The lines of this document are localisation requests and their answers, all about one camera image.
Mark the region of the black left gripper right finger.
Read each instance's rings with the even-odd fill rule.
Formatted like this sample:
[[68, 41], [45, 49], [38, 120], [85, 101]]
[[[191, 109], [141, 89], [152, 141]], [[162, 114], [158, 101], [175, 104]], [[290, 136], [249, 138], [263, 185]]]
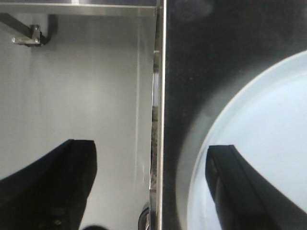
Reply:
[[233, 145], [209, 146], [206, 181], [224, 230], [305, 230], [307, 214]]

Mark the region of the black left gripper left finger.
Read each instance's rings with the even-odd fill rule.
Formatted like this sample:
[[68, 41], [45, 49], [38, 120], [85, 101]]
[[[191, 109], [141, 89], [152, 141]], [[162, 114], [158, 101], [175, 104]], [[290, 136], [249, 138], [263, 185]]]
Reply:
[[92, 140], [69, 139], [0, 181], [2, 230], [77, 230], [97, 173]]

